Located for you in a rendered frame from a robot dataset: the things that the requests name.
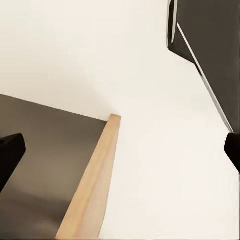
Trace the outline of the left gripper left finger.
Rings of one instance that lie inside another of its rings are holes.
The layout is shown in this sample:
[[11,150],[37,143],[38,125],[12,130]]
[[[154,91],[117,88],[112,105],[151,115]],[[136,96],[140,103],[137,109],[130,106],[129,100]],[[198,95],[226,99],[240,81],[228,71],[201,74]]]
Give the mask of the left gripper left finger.
[[21,133],[0,139],[0,193],[26,152]]

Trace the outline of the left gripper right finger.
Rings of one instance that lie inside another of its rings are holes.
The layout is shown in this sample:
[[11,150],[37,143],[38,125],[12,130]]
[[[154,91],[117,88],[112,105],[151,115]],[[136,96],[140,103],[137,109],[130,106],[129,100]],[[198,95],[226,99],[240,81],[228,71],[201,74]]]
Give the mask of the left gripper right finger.
[[227,135],[224,151],[240,172],[240,135],[235,133],[229,133]]

